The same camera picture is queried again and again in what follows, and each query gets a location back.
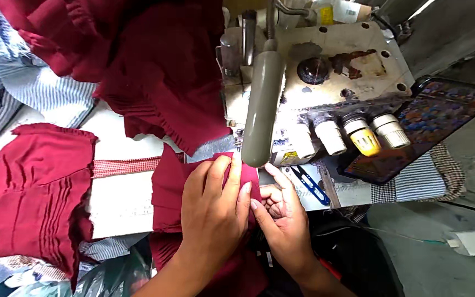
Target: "maroon fabric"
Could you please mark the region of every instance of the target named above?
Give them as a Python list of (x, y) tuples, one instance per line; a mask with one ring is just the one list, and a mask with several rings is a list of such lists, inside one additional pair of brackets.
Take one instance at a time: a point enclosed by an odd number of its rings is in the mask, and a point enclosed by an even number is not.
[[(221, 5), (211, 4), (217, 8), (212, 18), (219, 19)], [(230, 132), (204, 9), (195, 3), (156, 4), (122, 32), (95, 97), (124, 116), (126, 136), (166, 134), (191, 156)]]
[(0, 10), (59, 76), (97, 83), (132, 0), (0, 0)]
[(22, 125), (0, 152), (0, 257), (45, 260), (78, 276), (78, 245), (90, 240), (83, 209), (91, 186), (93, 133), (40, 123)]
[[(215, 154), (207, 160), (213, 161), (219, 155), (232, 156), (232, 153)], [(175, 156), (174, 150), (167, 144), (164, 145), (161, 162), (151, 178), (154, 233), (150, 236), (149, 246), (157, 270), (166, 265), (181, 245), (181, 202), (184, 184), (201, 162), (183, 164)], [(251, 198), (261, 201), (256, 168), (243, 164), (241, 169), (241, 186), (251, 181)], [(229, 170), (230, 167), (225, 172), (225, 180)], [(254, 215), (250, 212), (249, 231), (253, 230), (255, 224)], [(199, 296), (257, 296), (267, 287), (267, 277), (255, 253), (246, 247), (249, 236), (250, 232)]]
[(158, 3), (129, 19), (135, 4), (0, 0), (0, 10), (57, 75), (100, 81), (94, 96), (124, 116), (127, 137), (169, 135), (191, 156), (230, 132), (214, 54), (222, 1)]

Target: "blue-handled scissors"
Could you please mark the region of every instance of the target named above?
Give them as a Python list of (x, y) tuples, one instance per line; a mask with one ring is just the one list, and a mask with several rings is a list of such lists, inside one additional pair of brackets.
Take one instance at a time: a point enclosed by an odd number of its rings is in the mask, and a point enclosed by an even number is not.
[[(294, 169), (293, 166), (291, 166), (292, 171), (294, 174), (300, 179), (300, 181), (303, 183), (303, 185), (311, 192), (313, 195), (320, 201), (321, 204), (323, 205), (329, 205), (329, 197), (327, 197), (326, 193), (320, 189), (320, 187), (314, 182), (313, 179), (311, 179), (311, 176), (302, 168), (300, 165), (296, 165), (296, 169)], [(307, 184), (306, 180), (303, 179), (303, 176), (306, 176), (306, 178), (313, 184), (312, 186)]]

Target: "sticker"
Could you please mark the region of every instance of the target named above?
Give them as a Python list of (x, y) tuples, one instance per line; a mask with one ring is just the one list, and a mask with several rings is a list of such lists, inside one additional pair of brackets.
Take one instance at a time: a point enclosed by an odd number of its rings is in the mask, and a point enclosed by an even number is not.
[(359, 3), (344, 0), (336, 0), (333, 3), (333, 19), (340, 23), (355, 23), (359, 11)]
[(298, 161), (300, 158), (298, 158), (298, 154), (296, 152), (288, 152), (283, 155), (280, 161), (280, 165), (283, 164), (292, 164), (293, 161)]
[(333, 25), (333, 8), (331, 6), (320, 8), (320, 24)]

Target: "red checkered fabric strip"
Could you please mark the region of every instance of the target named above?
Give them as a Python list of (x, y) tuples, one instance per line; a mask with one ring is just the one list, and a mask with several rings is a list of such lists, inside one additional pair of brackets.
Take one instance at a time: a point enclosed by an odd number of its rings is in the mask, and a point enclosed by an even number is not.
[[(183, 152), (176, 153), (179, 160), (184, 163), (185, 156)], [(126, 159), (126, 160), (94, 160), (93, 177), (94, 179), (110, 177), (112, 175), (136, 173), (155, 170), (161, 156), (144, 159)]]

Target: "forearm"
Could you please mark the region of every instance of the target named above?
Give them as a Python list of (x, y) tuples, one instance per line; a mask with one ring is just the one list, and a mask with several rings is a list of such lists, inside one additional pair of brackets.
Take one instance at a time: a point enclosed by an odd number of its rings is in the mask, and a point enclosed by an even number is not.
[(356, 297), (315, 258), (306, 272), (295, 275), (294, 280), (305, 297)]
[(212, 279), (212, 270), (195, 261), (195, 255), (179, 249), (157, 275), (140, 288), (134, 297), (193, 297)]

